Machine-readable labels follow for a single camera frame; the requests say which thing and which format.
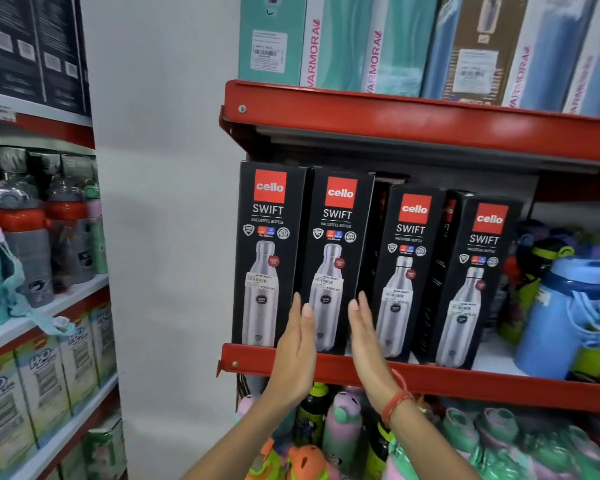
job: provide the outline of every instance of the red cello logo on yellow box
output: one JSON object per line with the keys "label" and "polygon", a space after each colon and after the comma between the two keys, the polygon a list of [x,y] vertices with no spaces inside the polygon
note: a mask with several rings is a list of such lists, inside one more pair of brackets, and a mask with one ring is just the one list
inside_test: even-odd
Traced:
{"label": "red cello logo on yellow box", "polygon": [[285,202],[287,172],[256,169],[253,199],[258,202]]}
{"label": "red cello logo on yellow box", "polygon": [[355,178],[329,177],[324,204],[327,207],[353,209],[357,186],[358,181]]}
{"label": "red cello logo on yellow box", "polygon": [[398,220],[424,225],[429,219],[430,207],[431,195],[403,194]]}
{"label": "red cello logo on yellow box", "polygon": [[494,203],[481,203],[473,222],[473,232],[488,232],[489,234],[502,234],[504,219],[507,217],[508,205]]}

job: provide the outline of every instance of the shelf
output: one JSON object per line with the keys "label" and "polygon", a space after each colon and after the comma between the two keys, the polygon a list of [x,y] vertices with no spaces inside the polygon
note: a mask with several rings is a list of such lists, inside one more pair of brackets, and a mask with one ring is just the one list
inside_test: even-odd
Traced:
{"label": "shelf", "polygon": [[[217,373],[269,376],[275,353],[268,347],[224,344]],[[512,347],[493,337],[480,345],[472,371],[419,365],[413,356],[410,363],[389,364],[405,377],[409,389],[419,394],[600,413],[599,384],[531,378],[513,364],[512,353]],[[319,353],[315,380],[361,385],[352,357],[341,355]]]}
{"label": "shelf", "polygon": [[[91,281],[71,286],[67,292],[56,295],[56,298],[53,300],[53,302],[49,303],[48,305],[41,306],[37,308],[37,310],[47,315],[55,316],[61,312],[66,313],[69,311],[69,309],[81,303],[83,306],[79,306],[77,308],[87,307],[85,311],[89,311],[94,306],[106,302],[108,298],[100,301],[95,293],[99,290],[102,290],[108,284],[109,276],[107,274],[97,274],[96,277]],[[100,302],[96,304],[87,303],[86,299],[92,296],[94,299]],[[80,310],[75,309],[73,313],[80,314]],[[21,337],[24,337],[24,341],[26,341],[28,338],[27,333],[35,328],[37,328],[36,325],[29,319],[10,318],[7,322],[0,325],[0,349],[7,346],[11,342],[14,342],[15,340],[22,342],[23,340],[19,340]]]}
{"label": "shelf", "polygon": [[416,149],[445,164],[600,168],[600,119],[553,112],[231,80],[220,124],[252,156],[282,144],[398,159]]}
{"label": "shelf", "polygon": [[98,411],[100,405],[118,384],[118,375],[114,375],[100,391],[88,402],[85,408],[74,416],[38,453],[26,462],[9,480],[36,480],[49,467],[57,466],[62,458],[57,458],[67,446],[75,446],[80,440],[85,425],[89,428],[96,427],[102,419],[98,415],[92,420],[92,416]]}
{"label": "shelf", "polygon": [[35,134],[94,148],[91,118],[0,94],[0,121]]}

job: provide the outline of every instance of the round icon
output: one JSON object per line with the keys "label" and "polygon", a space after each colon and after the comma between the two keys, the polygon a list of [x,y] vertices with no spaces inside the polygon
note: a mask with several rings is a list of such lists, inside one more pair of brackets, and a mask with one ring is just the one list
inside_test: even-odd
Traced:
{"label": "round icon", "polygon": [[286,227],[280,227],[280,229],[278,229],[278,237],[280,239],[286,239],[289,237],[291,233],[289,232],[289,229],[287,229]]}

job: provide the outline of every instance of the forearm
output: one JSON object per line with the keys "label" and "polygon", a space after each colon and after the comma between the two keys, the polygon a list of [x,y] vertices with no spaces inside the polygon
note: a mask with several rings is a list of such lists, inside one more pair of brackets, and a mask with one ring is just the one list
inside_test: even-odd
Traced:
{"label": "forearm", "polygon": [[253,460],[286,414],[285,407],[265,392],[181,480],[244,480]]}
{"label": "forearm", "polygon": [[420,480],[480,480],[469,462],[412,401],[403,401],[396,407],[389,426]]}

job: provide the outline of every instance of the white wall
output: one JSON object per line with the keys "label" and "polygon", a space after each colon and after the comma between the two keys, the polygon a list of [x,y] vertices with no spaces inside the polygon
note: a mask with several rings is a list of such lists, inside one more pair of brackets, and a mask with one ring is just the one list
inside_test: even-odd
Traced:
{"label": "white wall", "polygon": [[239,10],[82,0],[131,480],[176,480],[232,423]]}

